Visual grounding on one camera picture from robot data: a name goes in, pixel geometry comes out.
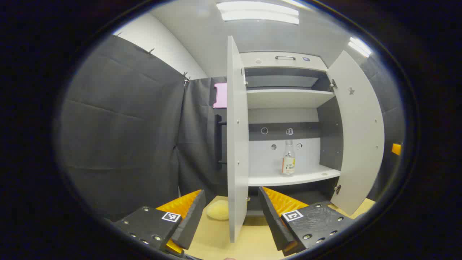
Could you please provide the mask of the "white cabinet door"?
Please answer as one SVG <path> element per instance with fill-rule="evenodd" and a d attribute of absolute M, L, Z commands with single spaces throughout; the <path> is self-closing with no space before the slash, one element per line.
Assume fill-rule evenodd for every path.
<path fill-rule="evenodd" d="M 244 63 L 233 36 L 227 38 L 227 185 L 230 242 L 236 243 L 247 215 L 249 114 Z"/>
<path fill-rule="evenodd" d="M 383 116 L 376 93 L 361 67 L 342 51 L 327 71 L 338 102 L 343 152 L 338 185 L 331 202 L 351 215 L 368 196 L 384 151 Z"/>

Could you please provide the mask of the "white cabinet shelf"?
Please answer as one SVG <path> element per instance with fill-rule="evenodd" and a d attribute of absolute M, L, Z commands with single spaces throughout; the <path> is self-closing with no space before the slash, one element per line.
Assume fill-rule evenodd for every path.
<path fill-rule="evenodd" d="M 287 186 L 305 184 L 326 179 L 332 179 L 340 176 L 340 171 L 322 165 L 316 165 L 314 168 L 305 172 L 295 172 L 293 176 L 284 177 L 279 171 L 271 172 L 252 172 L 249 173 L 248 186 Z"/>
<path fill-rule="evenodd" d="M 335 97 L 333 92 L 299 89 L 247 91 L 249 109 L 317 108 Z"/>

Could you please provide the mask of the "white and grey cabinet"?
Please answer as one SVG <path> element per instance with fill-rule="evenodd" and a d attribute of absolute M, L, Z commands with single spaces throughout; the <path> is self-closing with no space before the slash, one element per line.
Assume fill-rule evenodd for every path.
<path fill-rule="evenodd" d="M 334 93 L 327 72 L 288 68 L 245 68 L 247 91 L 299 89 Z M 249 109 L 250 173 L 279 171 L 286 140 L 293 141 L 295 172 L 316 165 L 341 170 L 343 132 L 336 97 L 317 108 Z M 339 176 L 323 181 L 287 186 L 331 186 L 330 199 Z M 258 187 L 249 187 L 256 196 Z"/>

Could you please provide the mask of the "round yellow coaster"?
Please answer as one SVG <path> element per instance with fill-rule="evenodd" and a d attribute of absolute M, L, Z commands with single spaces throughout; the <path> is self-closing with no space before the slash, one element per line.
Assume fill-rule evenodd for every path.
<path fill-rule="evenodd" d="M 229 203 L 226 200 L 218 200 L 209 204 L 206 209 L 208 217 L 214 220 L 228 220 L 229 219 Z"/>

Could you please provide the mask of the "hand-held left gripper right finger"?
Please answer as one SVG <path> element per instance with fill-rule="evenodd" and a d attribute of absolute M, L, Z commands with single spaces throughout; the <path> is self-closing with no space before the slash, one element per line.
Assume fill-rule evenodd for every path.
<path fill-rule="evenodd" d="M 331 186 L 259 187 L 258 199 L 274 244 L 284 256 L 312 251 L 347 230 L 363 204 L 347 213 L 330 201 Z"/>

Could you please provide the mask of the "clear glass bottle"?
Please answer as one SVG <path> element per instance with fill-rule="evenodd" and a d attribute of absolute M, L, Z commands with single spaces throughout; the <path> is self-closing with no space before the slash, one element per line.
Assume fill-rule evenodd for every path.
<path fill-rule="evenodd" d="M 283 161 L 282 161 L 282 176 L 290 177 L 294 175 L 295 161 L 296 161 L 296 155 L 295 155 L 295 150 L 293 148 L 293 141 L 286 140 L 285 147 L 284 147 Z"/>

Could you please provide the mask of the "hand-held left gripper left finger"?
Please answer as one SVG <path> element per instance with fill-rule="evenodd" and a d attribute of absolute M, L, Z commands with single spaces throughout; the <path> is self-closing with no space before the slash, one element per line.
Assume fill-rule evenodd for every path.
<path fill-rule="evenodd" d="M 156 208 L 142 206 L 113 226 L 145 246 L 183 255 L 191 245 L 205 205 L 205 191 L 197 190 Z"/>

